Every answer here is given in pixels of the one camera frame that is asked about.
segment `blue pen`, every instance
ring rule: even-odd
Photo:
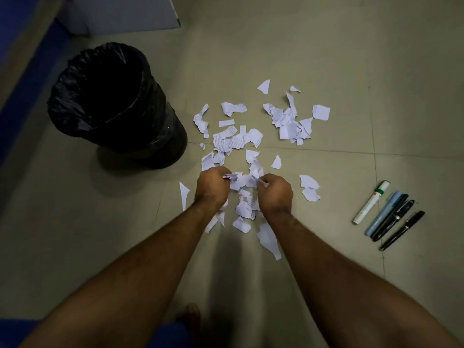
[[[382,211],[380,211],[379,215],[375,218],[374,221],[372,221],[371,225],[366,229],[364,234],[366,236],[371,236],[371,234],[374,233],[374,231],[377,229],[377,227],[380,225],[380,223],[383,221],[383,219],[390,213],[390,211],[393,209],[393,205],[396,203],[396,201],[403,195],[403,192],[397,191],[390,195],[390,198],[388,199],[386,205],[383,207]]]

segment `trash can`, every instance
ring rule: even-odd
[[[82,51],[51,89],[55,127],[149,168],[175,163],[187,133],[142,52],[121,43]]]

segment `white marker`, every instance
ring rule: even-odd
[[[353,219],[353,223],[355,225],[359,225],[363,218],[368,214],[369,210],[372,209],[372,206],[380,199],[386,189],[390,186],[389,181],[382,181],[380,186],[374,191],[372,197],[368,200],[368,202],[362,207],[361,211],[358,212],[356,217]]]

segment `forearm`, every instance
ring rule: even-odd
[[[22,347],[144,347],[215,212],[194,203],[64,301]]]
[[[266,219],[331,347],[460,347],[412,298],[335,251],[290,214]]]

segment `black plastic bag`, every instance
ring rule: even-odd
[[[142,52],[120,43],[82,51],[51,90],[56,128],[151,168],[176,162],[187,134]]]

